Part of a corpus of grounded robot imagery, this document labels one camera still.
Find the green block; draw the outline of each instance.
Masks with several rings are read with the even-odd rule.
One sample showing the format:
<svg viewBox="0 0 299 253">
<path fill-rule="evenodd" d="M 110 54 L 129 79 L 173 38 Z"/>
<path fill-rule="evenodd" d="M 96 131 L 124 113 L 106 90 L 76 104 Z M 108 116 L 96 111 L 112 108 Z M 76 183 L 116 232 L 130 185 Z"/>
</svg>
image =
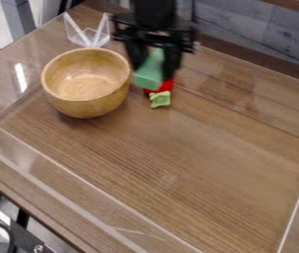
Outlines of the green block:
<svg viewBox="0 0 299 253">
<path fill-rule="evenodd" d="M 160 48 L 154 49 L 146 61 L 134 73 L 134 84 L 145 89 L 157 90 L 162 82 L 161 64 L 164 56 Z"/>
<path fill-rule="evenodd" d="M 150 108 L 169 106 L 169 92 L 149 93 Z"/>
</svg>

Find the white plastic piece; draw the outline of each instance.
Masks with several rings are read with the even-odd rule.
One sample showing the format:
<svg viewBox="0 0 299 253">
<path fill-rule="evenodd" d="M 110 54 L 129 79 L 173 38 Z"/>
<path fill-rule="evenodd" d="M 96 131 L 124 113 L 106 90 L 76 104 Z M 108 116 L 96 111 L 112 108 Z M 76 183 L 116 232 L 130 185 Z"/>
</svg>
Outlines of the white plastic piece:
<svg viewBox="0 0 299 253">
<path fill-rule="evenodd" d="M 66 36 L 72 43 L 78 44 L 82 47 L 101 47 L 109 39 L 109 19 L 108 14 L 104 13 L 97 30 L 85 28 L 82 31 L 73 22 L 66 13 L 62 14 Z"/>
</svg>

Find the bowl rim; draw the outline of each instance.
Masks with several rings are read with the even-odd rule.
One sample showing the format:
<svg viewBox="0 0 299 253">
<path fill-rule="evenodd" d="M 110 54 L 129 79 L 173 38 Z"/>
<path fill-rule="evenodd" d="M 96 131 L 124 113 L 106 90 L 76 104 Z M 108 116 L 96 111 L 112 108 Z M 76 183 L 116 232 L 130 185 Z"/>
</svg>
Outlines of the bowl rim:
<svg viewBox="0 0 299 253">
<path fill-rule="evenodd" d="M 98 50 L 98 51 L 106 51 L 108 53 L 112 53 L 114 56 L 117 56 L 121 61 L 125 63 L 125 66 L 126 66 L 126 72 L 128 74 L 125 75 L 124 79 L 121 79 L 120 83 L 118 83 L 118 86 L 114 90 L 110 91 L 110 93 L 108 93 L 106 95 L 102 95 L 97 98 L 93 98 L 93 99 L 64 99 L 62 97 L 60 97 L 56 92 L 49 88 L 48 84 L 46 84 L 46 71 L 49 69 L 49 66 L 64 56 L 66 56 L 68 54 L 72 54 L 77 51 L 84 51 L 84 50 Z M 53 96 L 56 97 L 57 99 L 62 100 L 62 101 L 68 101 L 68 102 L 88 102 L 88 101 L 92 101 L 92 100 L 97 100 L 100 98 L 104 98 L 106 96 L 109 96 L 112 93 L 114 93 L 121 87 L 122 85 L 125 84 L 126 80 L 129 79 L 129 76 L 132 74 L 132 70 L 130 70 L 130 65 L 129 65 L 129 62 L 128 60 L 125 59 L 125 57 L 116 51 L 110 50 L 110 49 L 106 49 L 106 48 L 97 48 L 97 47 L 86 47 L 86 48 L 77 48 L 77 49 L 73 49 L 73 50 L 69 50 L 69 51 L 65 51 L 64 53 L 61 53 L 60 55 L 57 55 L 50 61 L 49 63 L 45 65 L 44 69 L 42 69 L 42 74 L 41 74 L 41 85 L 45 89 L 45 91 Z"/>
</svg>

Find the wooden bowl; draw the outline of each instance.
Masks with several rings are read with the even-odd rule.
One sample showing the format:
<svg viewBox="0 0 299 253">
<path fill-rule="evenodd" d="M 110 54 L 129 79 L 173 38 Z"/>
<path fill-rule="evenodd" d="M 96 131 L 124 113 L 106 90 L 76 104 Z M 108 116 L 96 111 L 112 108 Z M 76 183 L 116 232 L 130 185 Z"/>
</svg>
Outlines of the wooden bowl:
<svg viewBox="0 0 299 253">
<path fill-rule="evenodd" d="M 89 119 L 112 112 L 125 100 L 132 71 L 114 51 L 81 48 L 45 66 L 41 83 L 49 103 L 65 115 Z"/>
</svg>

